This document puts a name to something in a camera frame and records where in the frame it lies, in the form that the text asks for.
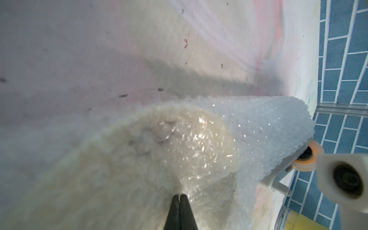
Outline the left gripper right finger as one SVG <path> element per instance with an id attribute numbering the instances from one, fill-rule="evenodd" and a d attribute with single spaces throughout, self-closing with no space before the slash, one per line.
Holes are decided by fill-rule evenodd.
<path id="1" fill-rule="evenodd" d="M 180 230 L 198 230 L 187 195 L 180 195 Z"/>

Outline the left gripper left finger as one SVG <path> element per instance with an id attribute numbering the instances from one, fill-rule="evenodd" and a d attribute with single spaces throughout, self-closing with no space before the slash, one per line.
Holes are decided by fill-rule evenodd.
<path id="1" fill-rule="evenodd" d="M 164 230 L 180 230 L 180 201 L 179 196 L 174 195 L 170 204 Z"/>

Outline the cream floral dinner plate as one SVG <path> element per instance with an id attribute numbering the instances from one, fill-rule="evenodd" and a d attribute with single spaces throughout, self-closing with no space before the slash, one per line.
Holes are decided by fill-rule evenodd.
<path id="1" fill-rule="evenodd" d="M 223 119 L 163 105 L 115 125 L 54 167 L 13 213 L 10 230 L 161 230 L 186 194 L 200 230 L 222 230 L 239 150 Z"/>

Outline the clear bubble wrap sheet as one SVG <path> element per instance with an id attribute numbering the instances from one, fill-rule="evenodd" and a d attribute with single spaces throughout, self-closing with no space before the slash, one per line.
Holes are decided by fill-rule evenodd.
<path id="1" fill-rule="evenodd" d="M 259 182 L 313 134 L 295 97 L 154 104 L 63 157 L 1 229 L 161 230 L 185 194 L 200 230 L 248 230 Z"/>

